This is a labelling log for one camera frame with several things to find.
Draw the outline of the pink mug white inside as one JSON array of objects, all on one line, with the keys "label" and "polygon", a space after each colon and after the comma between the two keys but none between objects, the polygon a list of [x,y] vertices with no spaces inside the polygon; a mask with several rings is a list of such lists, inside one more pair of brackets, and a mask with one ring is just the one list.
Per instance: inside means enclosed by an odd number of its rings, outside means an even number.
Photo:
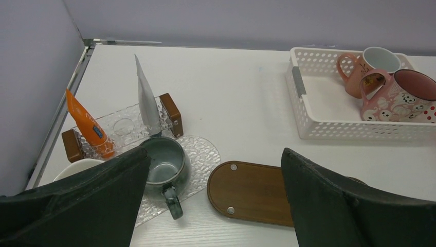
[{"label": "pink mug white inside", "polygon": [[73,174],[79,173],[81,171],[84,171],[86,169],[90,169],[92,167],[95,167],[97,165],[100,165],[104,163],[102,160],[92,159],[92,158],[84,158],[82,160],[78,160],[76,162],[71,163],[68,167],[66,167],[60,174],[58,174],[55,179],[53,180],[58,181],[61,179],[64,179],[66,177],[69,177]]}]

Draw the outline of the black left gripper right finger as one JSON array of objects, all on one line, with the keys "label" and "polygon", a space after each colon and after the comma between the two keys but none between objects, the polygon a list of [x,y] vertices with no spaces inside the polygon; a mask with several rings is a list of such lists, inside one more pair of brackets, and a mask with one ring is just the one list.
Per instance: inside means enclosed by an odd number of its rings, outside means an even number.
[{"label": "black left gripper right finger", "polygon": [[300,246],[435,246],[435,202],[382,191],[285,148],[281,170]]}]

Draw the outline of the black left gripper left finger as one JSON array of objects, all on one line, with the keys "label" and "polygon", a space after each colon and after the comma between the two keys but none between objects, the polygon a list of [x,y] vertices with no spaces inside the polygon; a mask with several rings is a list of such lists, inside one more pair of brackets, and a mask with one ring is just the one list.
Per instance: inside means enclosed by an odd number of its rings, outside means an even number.
[{"label": "black left gripper left finger", "polygon": [[1,246],[129,246],[151,159],[136,147],[61,180],[1,197]]}]

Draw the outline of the orange toothpaste tube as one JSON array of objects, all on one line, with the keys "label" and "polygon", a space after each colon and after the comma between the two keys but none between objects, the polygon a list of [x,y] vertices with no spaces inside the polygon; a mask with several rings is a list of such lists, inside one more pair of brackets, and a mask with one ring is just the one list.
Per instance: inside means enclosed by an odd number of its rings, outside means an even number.
[{"label": "orange toothpaste tube", "polygon": [[68,112],[76,122],[82,136],[93,150],[104,159],[114,156],[115,144],[102,127],[74,97],[69,89],[65,90],[65,96]]}]

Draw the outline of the wooden acrylic toothbrush holder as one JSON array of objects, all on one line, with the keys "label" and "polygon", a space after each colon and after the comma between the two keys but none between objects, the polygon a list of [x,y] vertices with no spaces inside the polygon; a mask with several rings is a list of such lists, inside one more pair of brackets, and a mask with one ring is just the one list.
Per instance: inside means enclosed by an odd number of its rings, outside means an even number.
[{"label": "wooden acrylic toothbrush holder", "polygon": [[[163,136],[179,138],[184,135],[181,113],[170,94],[165,93],[155,98],[160,117],[160,131]],[[144,125],[139,109],[135,104],[125,109],[97,118],[112,145],[103,145],[112,157],[115,157],[150,138],[151,127]],[[84,158],[107,160],[97,149],[92,147],[82,135],[78,127],[61,134],[69,162],[73,163]]]}]

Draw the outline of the white toothpaste tube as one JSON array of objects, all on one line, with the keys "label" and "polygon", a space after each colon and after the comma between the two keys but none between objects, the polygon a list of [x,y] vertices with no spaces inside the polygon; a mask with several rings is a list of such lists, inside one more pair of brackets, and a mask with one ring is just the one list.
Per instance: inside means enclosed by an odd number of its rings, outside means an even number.
[{"label": "white toothpaste tube", "polygon": [[151,137],[161,136],[160,114],[153,91],[142,70],[140,61],[136,54],[136,72],[138,77],[138,104],[141,119]]}]

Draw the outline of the pink ghost pattern mug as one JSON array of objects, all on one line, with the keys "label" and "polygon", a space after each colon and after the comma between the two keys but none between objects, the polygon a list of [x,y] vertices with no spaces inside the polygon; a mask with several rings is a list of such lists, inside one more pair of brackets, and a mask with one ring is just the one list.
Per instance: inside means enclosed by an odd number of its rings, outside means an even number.
[{"label": "pink ghost pattern mug", "polygon": [[361,79],[360,92],[363,120],[409,122],[435,102],[435,80],[411,69],[392,75],[374,69]]}]

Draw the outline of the grey-green ceramic mug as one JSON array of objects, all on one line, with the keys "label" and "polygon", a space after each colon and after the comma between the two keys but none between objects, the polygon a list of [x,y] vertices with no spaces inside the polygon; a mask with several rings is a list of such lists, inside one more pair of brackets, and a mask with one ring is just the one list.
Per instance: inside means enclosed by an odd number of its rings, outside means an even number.
[{"label": "grey-green ceramic mug", "polygon": [[191,176],[191,162],[179,142],[169,137],[153,137],[143,141],[151,158],[144,195],[164,201],[174,220],[184,215],[178,196],[185,191]]}]

